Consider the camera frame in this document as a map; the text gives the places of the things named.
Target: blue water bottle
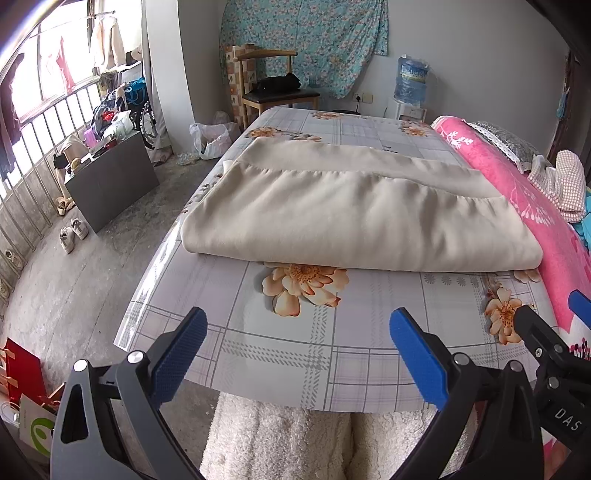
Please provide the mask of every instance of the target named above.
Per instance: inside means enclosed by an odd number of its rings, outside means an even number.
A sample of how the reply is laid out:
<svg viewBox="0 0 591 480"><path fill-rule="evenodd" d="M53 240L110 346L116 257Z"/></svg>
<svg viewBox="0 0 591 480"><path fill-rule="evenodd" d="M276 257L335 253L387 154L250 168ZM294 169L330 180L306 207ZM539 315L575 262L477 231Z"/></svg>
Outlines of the blue water bottle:
<svg viewBox="0 0 591 480"><path fill-rule="evenodd" d="M420 59L404 55L398 59L398 74L394 97L401 102L421 106L427 93L429 64Z"/></svg>

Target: pink blanket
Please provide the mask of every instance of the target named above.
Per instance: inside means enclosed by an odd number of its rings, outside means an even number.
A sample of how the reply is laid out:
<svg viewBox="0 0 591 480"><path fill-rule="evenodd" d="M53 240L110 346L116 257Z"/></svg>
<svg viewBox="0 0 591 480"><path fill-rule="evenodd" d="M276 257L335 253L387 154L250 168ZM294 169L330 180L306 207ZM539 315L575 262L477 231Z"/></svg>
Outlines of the pink blanket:
<svg viewBox="0 0 591 480"><path fill-rule="evenodd" d="M580 290L591 298L591 259L574 229L527 177L519 173L515 165L461 119L440 117L433 123L433 128L458 150L472 168L480 170L509 199L540 243L544 251L540 274L552 302L561 337L571 350L575 350L575 344L584 343L585 338L589 339L590 332L573 316L568 297L571 291Z"/></svg>

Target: concrete floor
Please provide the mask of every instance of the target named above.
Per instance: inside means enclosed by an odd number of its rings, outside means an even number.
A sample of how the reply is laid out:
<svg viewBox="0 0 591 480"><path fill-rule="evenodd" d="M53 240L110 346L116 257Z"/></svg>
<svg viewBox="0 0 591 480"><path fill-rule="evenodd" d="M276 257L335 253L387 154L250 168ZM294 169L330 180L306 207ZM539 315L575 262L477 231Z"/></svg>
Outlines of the concrete floor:
<svg viewBox="0 0 591 480"><path fill-rule="evenodd" d="M199 161L179 167L175 159L156 167L160 185L127 208L98 234L90 230L66 255L59 231L77 208L54 222L22 272L10 297L0 342L7 336L37 355L48 390L65 381L74 361L93 365L121 361L125 353L113 339L144 270L175 217L215 164ZM189 458L199 466L217 391L183 381L175 399L162 406ZM151 473L121 405L114 405L136 466Z"/></svg>

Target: teal floral fabric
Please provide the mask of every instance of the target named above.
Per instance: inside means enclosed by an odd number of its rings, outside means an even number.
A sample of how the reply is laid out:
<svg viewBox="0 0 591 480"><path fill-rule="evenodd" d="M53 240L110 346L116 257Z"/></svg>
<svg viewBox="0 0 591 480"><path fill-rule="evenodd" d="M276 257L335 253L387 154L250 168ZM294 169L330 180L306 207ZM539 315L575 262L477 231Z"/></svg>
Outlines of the teal floral fabric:
<svg viewBox="0 0 591 480"><path fill-rule="evenodd" d="M302 85L343 98L372 54L388 54L388 0L228 0L221 58L224 47L245 43L296 50ZM257 75L285 75L285 68L285 57L266 59Z"/></svg>

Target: plastic bag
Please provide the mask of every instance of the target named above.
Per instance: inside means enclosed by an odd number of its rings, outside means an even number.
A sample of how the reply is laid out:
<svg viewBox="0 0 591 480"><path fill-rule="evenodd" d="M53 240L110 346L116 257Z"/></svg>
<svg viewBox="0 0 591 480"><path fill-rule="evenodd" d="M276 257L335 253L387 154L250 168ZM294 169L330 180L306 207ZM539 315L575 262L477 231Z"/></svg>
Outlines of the plastic bag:
<svg viewBox="0 0 591 480"><path fill-rule="evenodd" d="M214 125L228 124L230 123L230 115L228 115L226 112L216 112L213 116L212 123Z"/></svg>
<svg viewBox="0 0 591 480"><path fill-rule="evenodd" d="M240 134L242 133L242 132L240 132L240 127L238 126L238 124L231 122L230 115L228 115L226 112L216 112L215 115L213 116L212 124L213 125L220 125L220 124L226 125L226 128L228 129L228 133L230 134L230 139L232 140L232 143L234 143L236 140L238 140L238 137L240 137Z"/></svg>
<svg viewBox="0 0 591 480"><path fill-rule="evenodd" d="M193 137L193 145L204 160L219 158L232 146L232 139L226 125L192 124L189 133Z"/></svg>
<svg viewBox="0 0 591 480"><path fill-rule="evenodd" d="M114 135L117 141L124 140L134 129L134 125L129 118L130 111L120 112L113 117L113 121L103 133L103 138L107 135Z"/></svg>
<svg viewBox="0 0 591 480"><path fill-rule="evenodd" d="M232 143L234 143L236 140L238 140L238 137L240 137L240 127L237 123L234 122L230 122L224 125L226 125L228 133L230 134L230 139L232 140Z"/></svg>

